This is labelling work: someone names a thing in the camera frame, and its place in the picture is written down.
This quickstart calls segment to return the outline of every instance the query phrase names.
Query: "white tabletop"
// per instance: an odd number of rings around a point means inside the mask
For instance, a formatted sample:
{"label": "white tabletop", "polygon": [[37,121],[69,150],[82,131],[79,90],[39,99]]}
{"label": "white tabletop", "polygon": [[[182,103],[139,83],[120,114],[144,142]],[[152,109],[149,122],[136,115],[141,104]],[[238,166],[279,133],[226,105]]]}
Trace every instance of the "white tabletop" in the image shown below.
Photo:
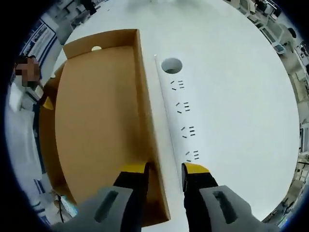
{"label": "white tabletop", "polygon": [[[207,167],[219,185],[244,198],[254,216],[264,219],[287,193],[299,145],[293,88],[268,40],[221,0],[114,0],[102,3],[67,42],[132,28],[140,30],[172,218],[143,231],[188,231],[178,175],[188,156]],[[160,68],[171,57],[183,63],[177,74]],[[65,59],[61,52],[55,69]],[[185,88],[177,86],[179,80]],[[172,81],[176,91],[171,90]],[[180,106],[189,102],[191,110],[180,115],[178,102]],[[185,130],[188,138],[183,138],[183,126],[194,126],[196,135]]]}

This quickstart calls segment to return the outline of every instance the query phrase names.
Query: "cardboard box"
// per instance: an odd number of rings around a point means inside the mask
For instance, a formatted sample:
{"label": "cardboard box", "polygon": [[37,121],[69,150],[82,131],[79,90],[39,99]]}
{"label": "cardboard box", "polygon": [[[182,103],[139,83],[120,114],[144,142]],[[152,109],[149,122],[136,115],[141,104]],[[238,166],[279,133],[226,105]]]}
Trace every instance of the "cardboard box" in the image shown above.
{"label": "cardboard box", "polygon": [[78,205],[113,185],[121,166],[150,161],[143,226],[169,220],[139,31],[103,32],[63,49],[68,60],[42,98],[55,110],[40,109],[41,152],[53,188]]}

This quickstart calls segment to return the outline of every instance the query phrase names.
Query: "cardboard flap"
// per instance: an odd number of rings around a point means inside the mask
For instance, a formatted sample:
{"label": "cardboard flap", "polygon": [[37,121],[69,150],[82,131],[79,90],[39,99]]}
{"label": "cardboard flap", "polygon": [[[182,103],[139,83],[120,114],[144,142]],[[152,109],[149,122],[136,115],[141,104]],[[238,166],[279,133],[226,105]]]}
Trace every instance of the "cardboard flap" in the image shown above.
{"label": "cardboard flap", "polygon": [[67,59],[88,53],[95,46],[101,49],[119,46],[133,45],[136,29],[112,30],[94,35],[89,35],[73,42],[68,43],[63,47]]}

